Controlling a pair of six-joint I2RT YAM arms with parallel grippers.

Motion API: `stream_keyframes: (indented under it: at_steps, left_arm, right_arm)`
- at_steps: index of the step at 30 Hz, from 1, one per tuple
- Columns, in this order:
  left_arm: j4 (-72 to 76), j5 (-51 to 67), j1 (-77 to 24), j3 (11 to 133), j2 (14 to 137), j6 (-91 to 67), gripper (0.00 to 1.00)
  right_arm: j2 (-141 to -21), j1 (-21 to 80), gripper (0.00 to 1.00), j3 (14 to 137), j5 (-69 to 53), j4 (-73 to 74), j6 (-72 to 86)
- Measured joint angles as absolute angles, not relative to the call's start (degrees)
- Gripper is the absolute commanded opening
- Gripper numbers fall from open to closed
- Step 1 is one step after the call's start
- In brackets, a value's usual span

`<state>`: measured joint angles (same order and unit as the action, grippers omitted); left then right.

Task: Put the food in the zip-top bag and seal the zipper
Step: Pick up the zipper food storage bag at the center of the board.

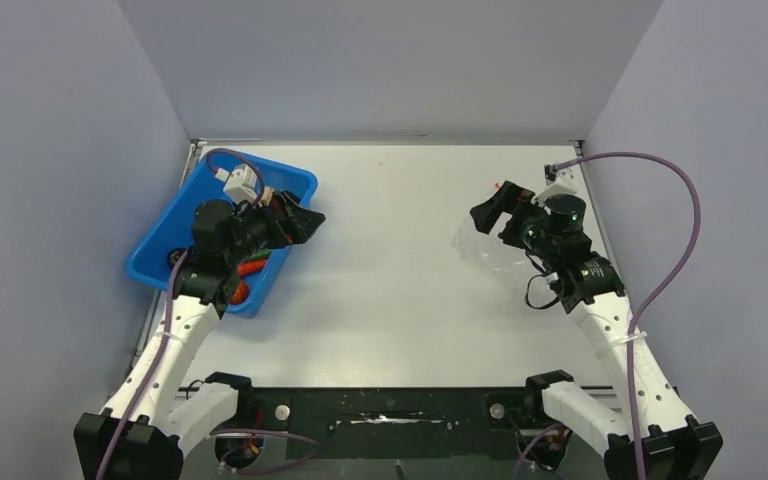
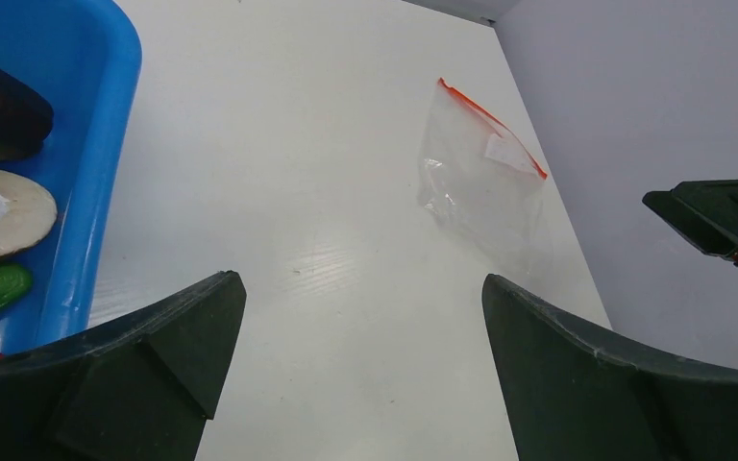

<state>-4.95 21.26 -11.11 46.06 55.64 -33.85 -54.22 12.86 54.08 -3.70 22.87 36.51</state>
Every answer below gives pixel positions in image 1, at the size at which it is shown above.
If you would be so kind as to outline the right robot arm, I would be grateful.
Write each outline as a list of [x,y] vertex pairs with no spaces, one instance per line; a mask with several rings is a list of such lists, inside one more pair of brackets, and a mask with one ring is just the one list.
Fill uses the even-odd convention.
[[498,237],[538,265],[558,303],[584,334],[620,401],[617,411],[560,371],[527,379],[524,417],[570,428],[603,460],[611,479],[702,479],[723,446],[712,422],[699,421],[633,326],[625,287],[584,231],[587,204],[571,193],[536,194],[510,181],[469,211],[475,229]]

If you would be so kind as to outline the clear zip top bag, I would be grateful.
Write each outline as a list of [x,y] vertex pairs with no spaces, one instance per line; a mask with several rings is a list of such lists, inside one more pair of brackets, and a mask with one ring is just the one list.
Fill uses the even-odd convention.
[[510,218],[510,214],[503,213],[491,232],[484,234],[476,229],[471,215],[467,213],[455,231],[451,245],[474,273],[523,297],[530,280],[534,280],[534,286],[544,287],[546,283],[537,281],[543,276],[539,265],[534,266],[523,250],[506,245],[498,238]]

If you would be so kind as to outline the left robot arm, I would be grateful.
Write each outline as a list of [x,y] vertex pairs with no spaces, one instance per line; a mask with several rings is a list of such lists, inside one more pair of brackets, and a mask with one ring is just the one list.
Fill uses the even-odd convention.
[[263,249],[306,243],[325,222],[288,191],[237,207],[209,200],[194,210],[192,245],[173,266],[164,318],[125,381],[74,429],[87,479],[177,479],[186,456],[220,424],[241,414],[243,377],[208,378],[174,404],[178,389],[241,282],[238,267]]

